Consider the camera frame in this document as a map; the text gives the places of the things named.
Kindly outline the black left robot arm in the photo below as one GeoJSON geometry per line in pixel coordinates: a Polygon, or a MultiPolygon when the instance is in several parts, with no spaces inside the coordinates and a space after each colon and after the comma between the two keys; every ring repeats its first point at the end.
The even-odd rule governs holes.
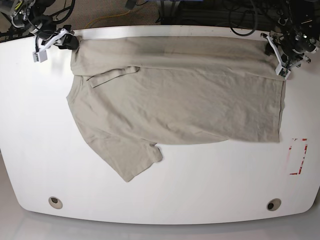
{"type": "Polygon", "coordinates": [[[318,0],[271,0],[269,6],[276,9],[278,19],[273,19],[265,8],[262,14],[274,24],[274,30],[261,37],[267,40],[266,55],[274,54],[279,72],[289,72],[310,63],[306,54],[320,49],[320,21],[316,14],[318,0]]]}

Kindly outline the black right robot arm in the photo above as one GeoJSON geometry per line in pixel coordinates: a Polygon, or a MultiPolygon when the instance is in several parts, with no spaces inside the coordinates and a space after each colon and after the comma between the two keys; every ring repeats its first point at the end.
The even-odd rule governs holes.
{"type": "Polygon", "coordinates": [[[28,32],[35,36],[36,54],[46,51],[52,45],[61,50],[76,50],[79,41],[74,36],[72,26],[58,28],[71,16],[76,2],[72,0],[69,6],[46,15],[46,9],[54,3],[54,0],[2,0],[0,15],[10,23],[10,27],[6,32],[0,33],[0,38],[13,40],[28,32]]]}

